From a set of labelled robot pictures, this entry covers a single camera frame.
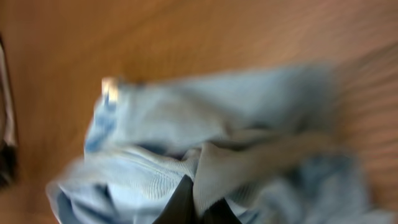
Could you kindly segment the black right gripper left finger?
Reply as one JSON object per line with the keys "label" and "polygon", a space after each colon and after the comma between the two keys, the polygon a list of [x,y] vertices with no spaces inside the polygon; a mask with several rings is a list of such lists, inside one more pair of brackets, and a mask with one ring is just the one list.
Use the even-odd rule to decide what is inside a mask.
{"label": "black right gripper left finger", "polygon": [[153,224],[197,224],[193,206],[193,182],[183,176],[167,205]]}

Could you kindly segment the light blue printed t-shirt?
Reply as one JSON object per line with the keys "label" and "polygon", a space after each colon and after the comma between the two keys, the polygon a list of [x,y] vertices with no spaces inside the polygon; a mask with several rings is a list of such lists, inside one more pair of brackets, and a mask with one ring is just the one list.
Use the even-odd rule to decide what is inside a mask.
{"label": "light blue printed t-shirt", "polygon": [[84,157],[47,186],[60,223],[153,223],[183,176],[198,223],[225,199],[241,223],[394,223],[333,136],[324,65],[154,85],[104,78]]}

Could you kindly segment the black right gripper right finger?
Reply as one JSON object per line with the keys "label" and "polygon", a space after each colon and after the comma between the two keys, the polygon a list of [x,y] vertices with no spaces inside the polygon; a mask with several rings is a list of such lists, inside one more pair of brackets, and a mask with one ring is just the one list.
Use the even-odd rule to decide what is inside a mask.
{"label": "black right gripper right finger", "polygon": [[232,212],[227,201],[221,199],[203,214],[203,224],[241,224],[241,222]]}

